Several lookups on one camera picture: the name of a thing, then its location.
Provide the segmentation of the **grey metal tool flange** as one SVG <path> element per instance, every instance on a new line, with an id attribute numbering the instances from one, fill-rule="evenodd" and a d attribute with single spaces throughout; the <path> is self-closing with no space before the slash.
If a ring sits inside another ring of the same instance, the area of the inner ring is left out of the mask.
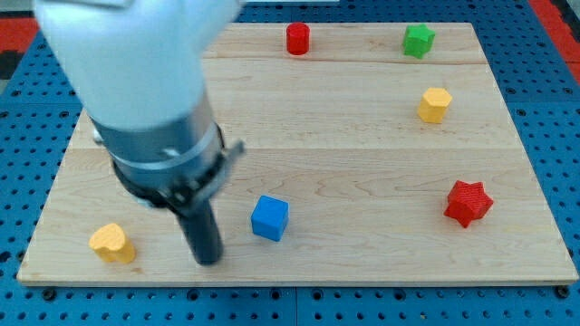
<path id="1" fill-rule="evenodd" d="M 196 209 L 226 183 L 245 154 L 238 140 L 226 146 L 208 96 L 189 112 L 146 129 L 114 129 L 92 119 L 117 178 L 135 197 L 159 206 Z"/>

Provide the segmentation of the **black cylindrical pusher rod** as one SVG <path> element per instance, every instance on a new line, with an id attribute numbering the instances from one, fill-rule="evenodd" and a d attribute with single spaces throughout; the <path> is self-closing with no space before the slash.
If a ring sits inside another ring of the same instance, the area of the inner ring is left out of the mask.
<path id="1" fill-rule="evenodd" d="M 223 254 L 223 242 L 209 201 L 176 209 L 181 230 L 191 253 L 201 265 L 217 263 Z"/>

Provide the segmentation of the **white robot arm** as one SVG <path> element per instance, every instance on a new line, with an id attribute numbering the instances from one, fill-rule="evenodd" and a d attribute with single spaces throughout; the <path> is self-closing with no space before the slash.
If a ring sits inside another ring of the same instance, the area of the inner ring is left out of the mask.
<path id="1" fill-rule="evenodd" d="M 224 140 L 202 57 L 242 7 L 240 0 L 34 3 L 117 178 L 135 197 L 176 215 L 203 265 L 223 253 L 210 200 L 244 145 Z"/>

